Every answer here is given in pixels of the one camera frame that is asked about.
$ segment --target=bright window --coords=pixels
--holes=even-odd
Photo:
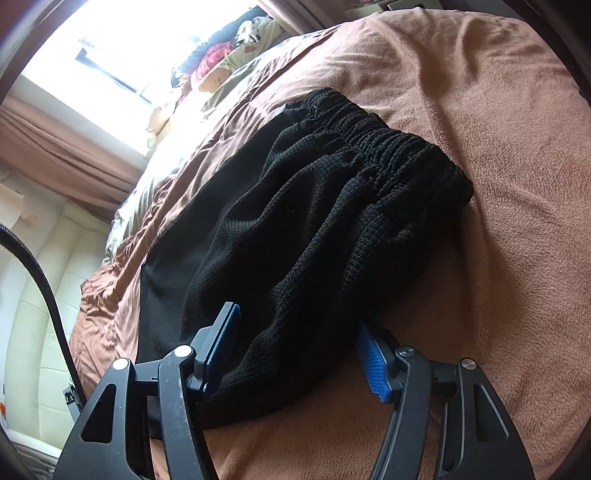
[[[255,0],[89,0],[39,49],[23,74],[145,154],[148,118],[170,92],[171,69],[200,39]]]

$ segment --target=padded headboard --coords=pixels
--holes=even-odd
[[[108,224],[67,203],[37,258],[56,296],[68,340],[78,314],[80,285],[100,267],[108,232]],[[68,385],[66,363],[47,307],[29,279],[8,341],[5,402],[9,431],[61,449],[73,425],[63,397]]]

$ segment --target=curtain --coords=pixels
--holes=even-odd
[[[0,158],[106,220],[141,175],[124,159],[10,96],[0,106]]]
[[[300,35],[346,21],[348,0],[258,0],[262,9],[289,33]]]

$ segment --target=blue rubber grip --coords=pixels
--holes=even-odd
[[[395,374],[394,351],[381,337],[378,327],[361,324],[357,337],[357,352],[369,387],[384,403],[392,403],[394,395],[389,380]]]
[[[201,340],[199,333],[191,346],[197,351],[195,358],[195,377],[202,381],[200,390],[204,395],[217,391],[238,334],[240,307],[227,301],[211,327],[202,329],[206,337]]]

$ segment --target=brown blanket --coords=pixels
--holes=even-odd
[[[157,234],[275,108],[322,86],[436,143],[473,180],[460,232],[382,321],[431,359],[480,362],[536,477],[548,478],[591,414],[591,110],[554,53],[516,20],[384,13],[275,59],[159,186],[113,264],[84,284],[70,347],[87,391],[114,359],[135,358],[139,267]],[[368,477],[388,419],[351,353],[295,405],[206,437],[222,479],[353,480]],[[433,470],[438,422],[434,413],[421,479]]]

